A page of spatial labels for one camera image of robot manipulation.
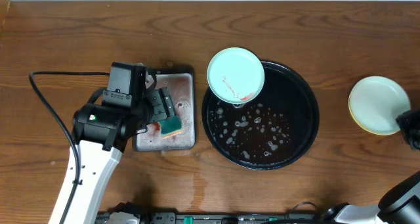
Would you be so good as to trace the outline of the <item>green yellow sponge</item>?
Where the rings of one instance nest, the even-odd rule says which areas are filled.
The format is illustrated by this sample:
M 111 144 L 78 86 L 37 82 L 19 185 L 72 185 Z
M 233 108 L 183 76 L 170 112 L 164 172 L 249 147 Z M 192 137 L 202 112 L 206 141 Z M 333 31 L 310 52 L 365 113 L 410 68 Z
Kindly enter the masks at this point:
M 182 121 L 178 115 L 166 118 L 159 122 L 161 136 L 167 138 L 182 132 Z

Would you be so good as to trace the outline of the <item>green plate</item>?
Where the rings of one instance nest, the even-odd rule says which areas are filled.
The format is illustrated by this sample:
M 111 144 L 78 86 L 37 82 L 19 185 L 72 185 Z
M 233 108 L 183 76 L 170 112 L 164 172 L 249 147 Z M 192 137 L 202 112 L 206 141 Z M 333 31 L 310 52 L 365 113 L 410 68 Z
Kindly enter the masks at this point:
M 358 81 L 349 93 L 348 102 L 364 127 L 379 131 L 400 129 L 396 118 L 411 109 L 405 90 L 383 76 L 368 76 Z
M 213 94 L 230 104 L 255 99 L 264 85 L 264 68 L 251 51 L 230 47 L 219 51 L 207 67 L 207 82 Z

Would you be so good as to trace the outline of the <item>yellow plate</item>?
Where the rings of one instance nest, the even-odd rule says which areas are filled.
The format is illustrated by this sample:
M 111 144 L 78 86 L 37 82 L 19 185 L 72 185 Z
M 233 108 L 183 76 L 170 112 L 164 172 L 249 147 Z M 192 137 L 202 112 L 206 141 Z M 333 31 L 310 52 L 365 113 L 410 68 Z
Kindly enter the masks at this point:
M 364 131 L 367 131 L 368 133 L 371 133 L 371 134 L 374 134 L 374 135 L 380 135 L 380 136 L 388 136 L 388 135 L 393 135 L 393 134 L 396 134 L 397 132 L 400 132 L 400 129 L 397 129 L 397 130 L 393 130 L 393 131 L 379 131 L 379 130 L 377 130 L 377 129 L 369 129 L 369 128 L 366 128 L 366 127 L 364 127 L 357 119 L 356 119 L 356 117 L 354 116 L 354 113 L 353 113 L 353 111 L 352 111 L 352 108 L 351 108 L 351 105 L 350 105 L 350 102 L 348 102 L 348 111 L 349 111 L 349 113 L 350 113 L 350 115 L 351 115 L 351 117 L 352 117 L 352 119 L 353 119 L 353 121 L 361 128 L 361 129 L 363 129 Z

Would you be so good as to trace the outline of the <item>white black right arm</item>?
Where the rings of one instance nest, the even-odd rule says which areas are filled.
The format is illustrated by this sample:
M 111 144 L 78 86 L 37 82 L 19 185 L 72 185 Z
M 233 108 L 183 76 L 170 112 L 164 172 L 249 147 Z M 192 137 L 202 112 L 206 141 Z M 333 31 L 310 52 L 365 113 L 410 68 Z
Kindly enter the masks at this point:
M 409 110 L 396 118 L 403 138 L 419 152 L 419 109 Z M 419 224 L 419 171 L 390 189 L 377 206 L 355 206 L 342 203 L 324 214 L 327 223 Z

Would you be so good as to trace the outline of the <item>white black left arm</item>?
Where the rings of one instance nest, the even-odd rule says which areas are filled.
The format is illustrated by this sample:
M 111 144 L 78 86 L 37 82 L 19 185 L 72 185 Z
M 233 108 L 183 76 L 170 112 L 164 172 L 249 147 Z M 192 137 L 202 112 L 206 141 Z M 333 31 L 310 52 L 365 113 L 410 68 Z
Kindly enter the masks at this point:
M 96 100 L 101 96 L 121 101 L 134 97 L 100 88 L 75 113 L 68 167 L 50 223 L 95 222 L 108 181 L 129 139 L 137 152 L 169 149 L 163 128 L 176 114 L 168 88 L 155 89 L 142 96 L 136 107 L 128 108 L 117 102 L 99 105 Z

